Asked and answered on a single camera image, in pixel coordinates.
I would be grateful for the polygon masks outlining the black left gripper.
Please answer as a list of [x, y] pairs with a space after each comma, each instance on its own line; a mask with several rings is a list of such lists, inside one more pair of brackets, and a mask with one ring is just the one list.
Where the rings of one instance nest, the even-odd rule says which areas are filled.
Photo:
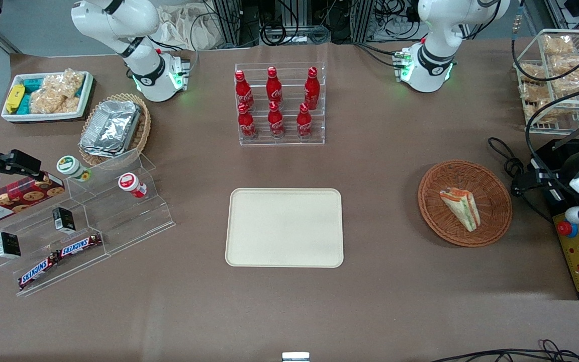
[[564, 182], [565, 178], [559, 172], [513, 170], [511, 177], [511, 194], [515, 197], [521, 197], [535, 189], [549, 190], [555, 198], [563, 198], [563, 193], [571, 194], [571, 188]]

